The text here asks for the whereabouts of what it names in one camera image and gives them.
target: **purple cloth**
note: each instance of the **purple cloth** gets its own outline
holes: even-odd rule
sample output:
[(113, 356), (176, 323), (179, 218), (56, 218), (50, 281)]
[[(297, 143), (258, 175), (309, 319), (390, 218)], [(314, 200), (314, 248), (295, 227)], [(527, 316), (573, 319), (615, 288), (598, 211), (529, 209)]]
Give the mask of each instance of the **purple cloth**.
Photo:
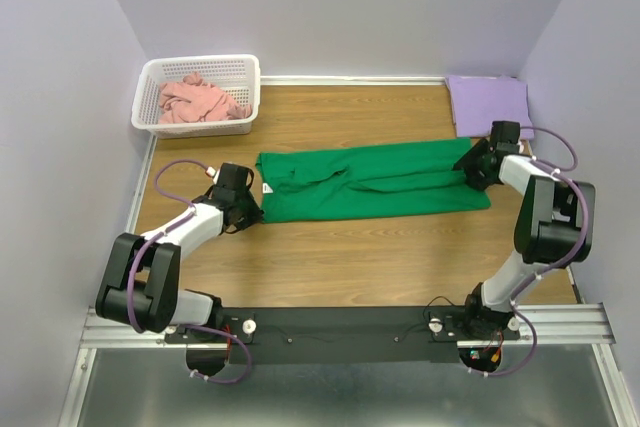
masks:
[[(531, 126), (527, 106), (527, 84), (511, 77), (446, 78), (451, 92), (453, 123), (458, 137), (483, 137), (491, 132), (494, 120), (511, 120)], [(532, 139), (532, 130), (521, 138)]]

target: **white plastic basket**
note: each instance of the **white plastic basket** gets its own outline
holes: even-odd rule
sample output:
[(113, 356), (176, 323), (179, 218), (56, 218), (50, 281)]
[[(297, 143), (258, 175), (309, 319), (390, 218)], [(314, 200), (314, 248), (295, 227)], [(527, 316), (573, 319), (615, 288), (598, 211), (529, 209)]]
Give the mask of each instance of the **white plastic basket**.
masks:
[[(158, 124), (162, 109), (158, 106), (159, 86), (163, 82), (182, 81), (185, 75), (198, 72), (231, 95), (240, 105), (251, 105), (251, 116), (239, 120)], [(208, 135), (247, 134), (258, 116), (260, 106), (260, 65), (253, 55), (203, 55), (173, 57), (147, 62), (142, 69), (133, 99), (131, 123), (160, 138), (200, 137)]]

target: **wooden table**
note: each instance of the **wooden table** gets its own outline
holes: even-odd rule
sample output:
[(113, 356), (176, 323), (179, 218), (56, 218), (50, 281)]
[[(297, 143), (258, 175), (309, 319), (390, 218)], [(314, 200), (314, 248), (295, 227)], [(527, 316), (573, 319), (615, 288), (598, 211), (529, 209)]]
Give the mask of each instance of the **wooden table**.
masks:
[[(263, 87), (260, 115), (246, 136), (160, 140), (136, 232), (184, 210), (153, 189), (155, 173), (179, 158), (254, 168), (259, 152), (354, 147), (453, 138), (444, 86)], [(261, 201), (256, 172), (253, 192)], [(161, 185), (189, 198), (207, 178), (193, 165), (167, 171)], [(182, 264), (180, 286), (222, 297), (226, 306), (424, 305), (456, 303), (491, 277), (513, 249), (521, 197), (488, 191), (489, 210), (388, 219), (256, 225), (212, 240)], [(529, 303), (575, 303), (567, 274), (548, 277)]]

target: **pink towel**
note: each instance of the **pink towel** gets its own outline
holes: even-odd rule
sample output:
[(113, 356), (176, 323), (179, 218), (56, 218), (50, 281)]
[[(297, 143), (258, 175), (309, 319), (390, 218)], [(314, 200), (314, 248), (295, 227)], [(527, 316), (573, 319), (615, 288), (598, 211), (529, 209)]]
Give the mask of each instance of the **pink towel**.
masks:
[(164, 110), (159, 124), (246, 119), (251, 115), (250, 105), (239, 105), (224, 90), (205, 82), (198, 72), (186, 75), (182, 82), (161, 84), (158, 104)]

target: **green pants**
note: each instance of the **green pants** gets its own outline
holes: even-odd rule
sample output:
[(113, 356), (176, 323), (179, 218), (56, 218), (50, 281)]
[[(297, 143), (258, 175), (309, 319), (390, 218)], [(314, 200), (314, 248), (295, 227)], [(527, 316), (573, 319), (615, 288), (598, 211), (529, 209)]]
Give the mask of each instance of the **green pants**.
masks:
[(294, 154), (262, 153), (256, 167), (273, 193), (264, 221), (364, 219), (486, 209), (484, 192), (453, 164), (469, 139), (374, 145)]

